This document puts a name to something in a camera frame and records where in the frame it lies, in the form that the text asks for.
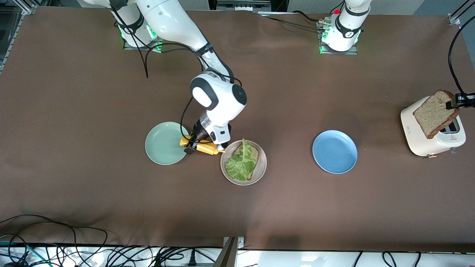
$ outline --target table top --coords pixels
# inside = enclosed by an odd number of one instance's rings
[[[264,177],[234,185],[220,157],[202,153],[171,166],[148,159],[147,133],[179,121],[190,97],[200,72],[191,53],[151,54],[146,79],[109,11],[38,8],[0,76],[2,217],[95,226],[113,244],[219,246],[246,236],[250,248],[475,251],[475,113],[461,110],[467,141],[458,153],[435,159],[410,152],[399,118],[439,89],[456,92],[447,51],[458,27],[442,16],[370,15],[358,55],[341,56],[319,54],[311,30],[251,12],[189,15],[243,82],[248,103],[231,122],[232,141],[264,149]],[[459,38],[453,64],[470,91],[474,68]],[[188,129],[202,111],[190,105]],[[312,157],[329,129],[358,147],[348,173],[326,173]],[[27,241],[71,242],[68,231],[45,225]]]

